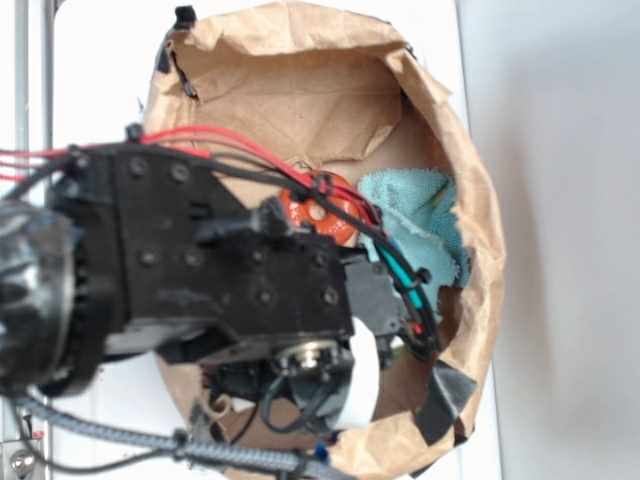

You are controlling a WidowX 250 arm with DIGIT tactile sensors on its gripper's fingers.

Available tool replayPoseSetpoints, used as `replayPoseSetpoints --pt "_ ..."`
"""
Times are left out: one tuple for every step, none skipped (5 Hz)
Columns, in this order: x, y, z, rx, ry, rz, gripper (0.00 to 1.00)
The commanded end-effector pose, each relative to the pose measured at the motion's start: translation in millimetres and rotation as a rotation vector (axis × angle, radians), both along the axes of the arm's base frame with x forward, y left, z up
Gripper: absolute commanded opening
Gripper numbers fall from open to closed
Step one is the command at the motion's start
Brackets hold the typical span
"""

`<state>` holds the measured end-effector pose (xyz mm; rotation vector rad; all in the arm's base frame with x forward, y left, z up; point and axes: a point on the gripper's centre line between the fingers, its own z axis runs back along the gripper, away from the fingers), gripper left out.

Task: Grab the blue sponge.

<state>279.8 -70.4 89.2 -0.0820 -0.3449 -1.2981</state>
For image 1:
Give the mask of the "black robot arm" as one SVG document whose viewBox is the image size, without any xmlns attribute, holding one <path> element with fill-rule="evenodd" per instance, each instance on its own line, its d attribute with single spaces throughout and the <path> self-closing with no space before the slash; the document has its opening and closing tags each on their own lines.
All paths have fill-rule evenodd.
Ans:
<svg viewBox="0 0 640 480">
<path fill-rule="evenodd" d="M 264 362 L 344 371 L 401 330 L 386 268 L 281 204 L 245 207 L 210 162 L 159 147 L 76 150 L 1 200 L 1 392 L 82 390 L 102 363 Z"/>
</svg>

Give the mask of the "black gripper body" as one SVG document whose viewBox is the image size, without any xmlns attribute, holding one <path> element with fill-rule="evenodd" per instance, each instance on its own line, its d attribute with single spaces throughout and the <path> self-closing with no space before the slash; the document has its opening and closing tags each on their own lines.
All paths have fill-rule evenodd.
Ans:
<svg viewBox="0 0 640 480">
<path fill-rule="evenodd" d="M 385 265 L 371 261 L 365 249 L 341 248 L 340 253 L 351 313 L 373 334 L 380 368 L 389 369 L 394 361 L 391 343 L 405 314 L 393 281 Z"/>
</svg>

